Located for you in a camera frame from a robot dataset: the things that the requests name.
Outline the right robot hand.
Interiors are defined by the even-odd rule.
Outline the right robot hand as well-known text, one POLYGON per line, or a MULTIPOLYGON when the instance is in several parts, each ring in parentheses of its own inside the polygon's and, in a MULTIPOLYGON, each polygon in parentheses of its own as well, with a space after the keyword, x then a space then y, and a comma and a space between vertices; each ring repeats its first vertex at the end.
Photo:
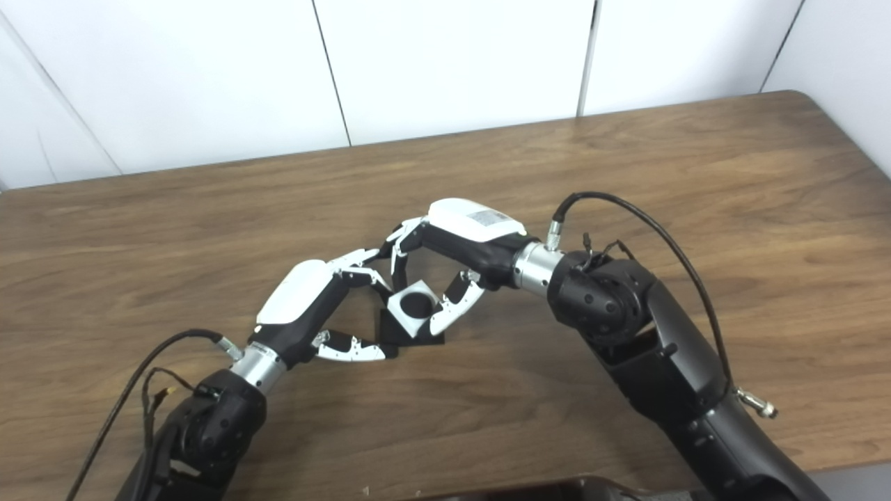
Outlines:
POLYGON ((525 251, 540 244, 525 225, 498 210, 462 198, 445 198, 425 216, 404 220, 379 250, 391 260, 393 295, 381 311, 379 333, 397 346, 442 343, 441 336, 485 292, 519 287, 525 251), (465 266, 437 296, 424 281, 407 282, 410 253, 426 248, 465 266))

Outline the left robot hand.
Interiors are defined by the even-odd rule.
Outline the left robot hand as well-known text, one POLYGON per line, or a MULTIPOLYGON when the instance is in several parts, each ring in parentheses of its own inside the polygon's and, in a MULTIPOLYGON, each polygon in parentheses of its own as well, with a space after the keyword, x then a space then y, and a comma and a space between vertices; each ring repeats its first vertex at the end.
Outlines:
POLYGON ((351 289, 369 287, 381 299, 391 297, 388 283, 367 267, 378 259, 376 248, 359 248, 331 261, 299 263, 265 301, 249 344, 274 352, 286 369, 316 356, 344 363, 397 358, 396 346, 368 342, 324 326, 351 289))

